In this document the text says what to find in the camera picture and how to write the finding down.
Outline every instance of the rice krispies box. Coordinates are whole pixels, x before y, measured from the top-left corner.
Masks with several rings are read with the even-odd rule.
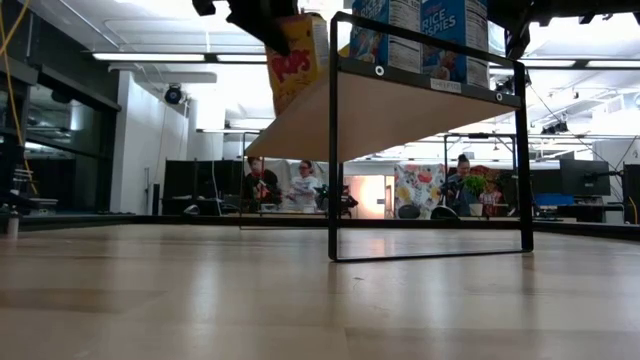
[[[354,0],[353,14],[420,32],[420,0]],[[420,73],[419,43],[373,30],[351,30],[349,57]]]
[[[422,32],[489,51],[487,0],[422,0]],[[422,73],[439,80],[489,87],[486,61],[424,45]]]
[[[289,40],[291,54],[282,56],[266,48],[276,116],[329,65],[327,23],[322,17],[295,15],[278,19],[278,23]]]

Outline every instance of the wooden shelf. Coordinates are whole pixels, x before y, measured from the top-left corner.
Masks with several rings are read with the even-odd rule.
[[[506,114],[522,105],[516,96],[391,67],[378,67],[376,74],[374,64],[358,60],[340,58],[338,66],[340,162]],[[300,93],[246,154],[329,160],[328,71]]]

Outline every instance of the laminate floor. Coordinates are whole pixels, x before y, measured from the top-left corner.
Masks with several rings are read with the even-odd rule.
[[[334,264],[323,230],[117,226],[0,241],[0,359],[640,358],[640,246]],[[344,256],[517,232],[343,230]]]

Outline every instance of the yellow cable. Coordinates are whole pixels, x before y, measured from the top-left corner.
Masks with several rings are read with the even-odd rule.
[[[16,23],[14,24],[12,31],[14,31],[15,28],[17,28],[20,25],[20,22],[22,21],[22,18],[24,17],[24,14],[26,13],[26,8],[29,5],[29,2],[31,0],[26,0],[24,7],[23,7],[23,11],[20,13],[20,17],[18,17],[18,20],[16,20]],[[0,52],[0,54],[4,54],[4,64],[5,67],[7,68],[7,85],[9,87],[9,99],[11,102],[11,112],[13,113],[13,121],[15,122],[16,125],[16,133],[18,134],[18,142],[20,143],[20,146],[22,146],[24,148],[25,143],[24,143],[24,139],[22,138],[22,129],[20,128],[20,120],[18,119],[18,108],[16,106],[16,99],[15,99],[15,95],[13,92],[13,83],[11,81],[11,69],[9,67],[9,55],[7,54],[5,50],[6,46],[9,44],[9,42],[11,41],[11,38],[8,38],[5,36],[5,32],[4,32],[4,14],[2,12],[2,8],[0,8],[0,32],[2,33],[2,42],[3,42],[3,46],[2,46],[2,52]],[[29,167],[29,162],[27,161],[27,157],[26,156],[22,156],[23,160],[24,160],[24,167],[27,170],[27,175],[29,176],[29,184],[31,185],[31,189],[33,190],[33,193],[35,195],[39,195],[38,194],[38,189],[36,189],[35,184],[33,183],[33,176],[31,174],[31,168]]]
[[[16,23],[13,24],[13,27],[11,27],[11,30],[9,30],[9,35],[7,36],[6,40],[4,39],[2,40],[2,48],[0,48],[0,55],[4,54],[4,52],[7,50],[7,46],[11,42],[11,39],[13,39],[13,35],[15,35],[16,30],[18,30],[18,26],[20,26],[22,19],[24,19],[24,16],[27,14],[27,10],[29,10],[30,2],[31,0],[25,0],[24,5],[22,6],[22,10],[20,11],[20,15],[18,15],[18,19],[16,20]]]
[[[629,201],[631,201],[631,205],[633,206],[633,213],[636,217],[636,225],[638,225],[638,208],[636,207],[636,203],[633,201],[631,196],[629,196]]]

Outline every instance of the blue cereal box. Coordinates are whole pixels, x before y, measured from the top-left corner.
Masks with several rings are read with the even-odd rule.
[[[487,0],[422,0],[422,33],[489,51]],[[432,78],[489,87],[486,61],[423,46],[422,73]]]
[[[420,32],[421,0],[354,0],[353,14]],[[354,27],[349,56],[402,70],[421,72],[422,46],[396,36]]]

